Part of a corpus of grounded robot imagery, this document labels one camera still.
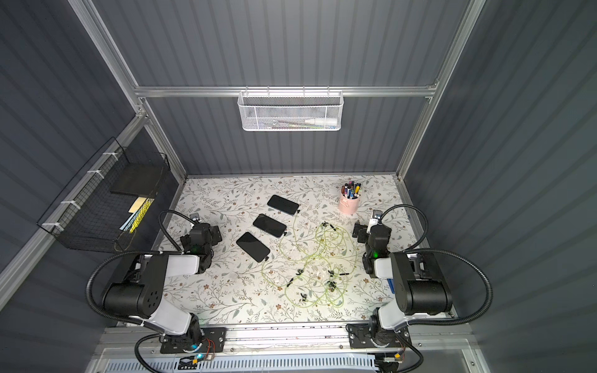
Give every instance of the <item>gray corrugated wall panel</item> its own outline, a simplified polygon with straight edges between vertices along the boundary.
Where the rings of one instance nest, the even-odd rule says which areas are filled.
[[[153,141],[141,131],[130,148],[155,152]],[[149,250],[159,230],[158,214],[167,209],[179,184],[168,173],[149,208],[132,249]],[[0,365],[3,372],[38,369],[44,372],[82,372],[105,326],[113,322],[96,315],[85,302],[84,289],[93,269],[109,254],[68,250],[55,242],[19,290],[0,312]],[[95,299],[111,275],[102,271]],[[30,361],[36,351],[38,362]]]
[[[430,244],[494,284],[472,323],[493,372],[581,371],[597,349],[595,17],[591,1],[487,3],[406,177]],[[474,311],[479,279],[442,265]]]
[[[150,98],[189,174],[395,171],[426,99],[347,98],[342,128],[249,132],[235,98]]]
[[[427,85],[466,0],[102,0],[140,85]]]
[[[67,1],[0,2],[0,268],[134,112]]]
[[[70,178],[133,116],[66,0],[0,1],[0,269]],[[0,312],[3,372],[86,367],[107,322],[83,290],[105,256],[50,247]]]

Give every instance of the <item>black smartphone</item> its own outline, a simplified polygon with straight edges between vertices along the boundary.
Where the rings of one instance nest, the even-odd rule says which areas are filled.
[[[238,240],[236,240],[236,244],[258,263],[261,263],[261,261],[263,261],[269,255],[269,249],[267,246],[263,245],[261,241],[256,239],[255,236],[249,232],[246,232]]]
[[[299,204],[289,199],[282,198],[278,195],[273,195],[267,202],[267,205],[276,210],[286,212],[288,215],[296,214],[297,210],[299,209]]]
[[[270,235],[280,238],[286,231],[286,224],[280,223],[267,215],[259,214],[253,221],[253,225]]]

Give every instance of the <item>white wire basket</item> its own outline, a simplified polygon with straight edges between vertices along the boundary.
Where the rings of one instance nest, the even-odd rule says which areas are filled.
[[[276,95],[248,90],[238,95],[245,131],[338,131],[343,106],[341,91]]]

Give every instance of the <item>notepad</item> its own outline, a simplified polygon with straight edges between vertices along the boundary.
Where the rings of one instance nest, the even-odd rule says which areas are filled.
[[[135,212],[137,212],[137,210],[143,205],[143,203],[145,202],[147,198],[145,197],[139,197],[135,200],[135,202],[133,203],[133,205],[131,206],[130,209],[128,209],[128,212],[130,212],[131,214],[134,214]]]

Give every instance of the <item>floral tablecloth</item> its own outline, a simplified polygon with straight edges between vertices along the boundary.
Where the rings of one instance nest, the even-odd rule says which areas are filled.
[[[354,215],[337,208],[339,188],[349,180],[362,183]],[[274,194],[300,204],[300,212],[292,217],[269,208],[267,201]],[[393,294],[386,280],[364,272],[365,245],[350,234],[357,220],[368,222],[373,208],[400,203],[391,175],[189,179],[176,210],[197,212],[218,225],[223,242],[214,247],[205,273],[168,278],[164,295],[196,313],[203,324],[368,319],[374,308],[393,300]],[[277,239],[254,227],[261,213],[286,224],[288,234]],[[404,209],[392,211],[384,224],[392,228],[392,251],[415,241]],[[168,226],[177,241],[189,229],[177,216]],[[237,246],[245,232],[270,248],[267,261],[257,263]],[[166,239],[161,246],[172,249]]]

